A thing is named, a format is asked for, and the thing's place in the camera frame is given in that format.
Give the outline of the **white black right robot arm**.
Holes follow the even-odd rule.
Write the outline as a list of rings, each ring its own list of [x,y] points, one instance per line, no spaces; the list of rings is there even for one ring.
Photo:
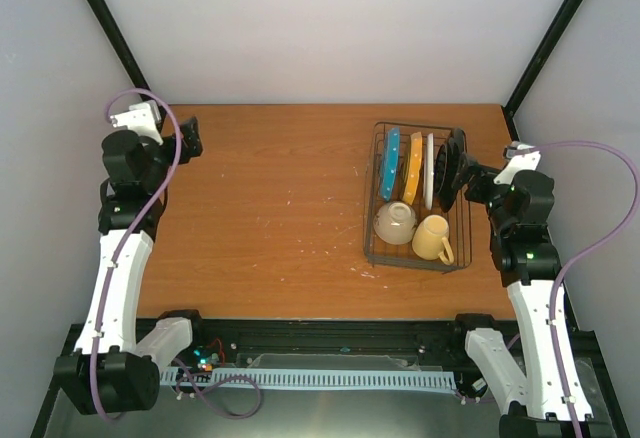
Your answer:
[[[554,181],[537,171],[539,159],[537,152],[518,152],[498,170],[466,153],[459,157],[452,187],[486,208],[490,250],[515,311],[524,362],[488,327],[467,331],[465,351],[500,409],[500,436],[610,437],[611,426],[595,419],[576,370],[560,258],[547,224]]]

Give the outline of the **teal polka dot plate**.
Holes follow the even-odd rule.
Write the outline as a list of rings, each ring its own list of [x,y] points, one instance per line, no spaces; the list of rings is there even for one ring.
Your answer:
[[[381,165],[379,168],[379,197],[388,202],[392,198],[392,193],[397,176],[400,151],[400,130],[398,127],[391,128],[385,136],[384,148],[381,155]]]

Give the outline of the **black striped plate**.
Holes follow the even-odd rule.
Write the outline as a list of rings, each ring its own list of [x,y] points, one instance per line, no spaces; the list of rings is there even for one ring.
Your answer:
[[[460,155],[465,151],[465,133],[454,128],[448,138],[440,145],[435,158],[434,196],[440,209],[447,213],[456,200],[457,191],[453,181],[459,166]]]

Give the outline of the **orange polka dot plate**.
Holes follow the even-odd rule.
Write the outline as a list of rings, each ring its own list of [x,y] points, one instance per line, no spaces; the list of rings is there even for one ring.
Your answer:
[[[410,135],[405,149],[402,171],[403,192],[401,200],[409,206],[413,205],[417,197],[422,161],[423,135],[421,132],[414,132]]]

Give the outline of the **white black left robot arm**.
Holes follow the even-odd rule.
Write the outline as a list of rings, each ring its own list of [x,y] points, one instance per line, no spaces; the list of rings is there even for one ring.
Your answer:
[[[201,358],[208,336],[193,326],[196,311],[169,312],[136,337],[142,278],[164,214],[176,165],[201,155],[196,118],[169,137],[118,129],[101,144],[107,179],[100,187],[100,264],[85,325],[73,350],[57,358],[54,379],[82,415],[151,409],[160,375],[179,354]]]

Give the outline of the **yellow ceramic mug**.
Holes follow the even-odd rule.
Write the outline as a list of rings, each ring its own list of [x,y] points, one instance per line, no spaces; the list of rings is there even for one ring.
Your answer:
[[[412,250],[421,259],[453,265],[455,257],[449,233],[449,223],[445,218],[430,215],[417,226],[411,243]]]

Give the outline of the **white blue striped plate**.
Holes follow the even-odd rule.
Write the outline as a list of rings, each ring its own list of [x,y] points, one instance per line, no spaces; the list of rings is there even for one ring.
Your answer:
[[[434,135],[429,133],[424,145],[423,200],[427,210],[433,207],[434,195]]]

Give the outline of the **cream ceramic bowl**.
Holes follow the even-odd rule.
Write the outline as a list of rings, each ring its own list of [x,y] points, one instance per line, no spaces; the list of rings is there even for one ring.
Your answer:
[[[374,231],[385,243],[404,245],[415,233],[417,217],[415,210],[402,201],[392,201],[383,205],[374,218]]]

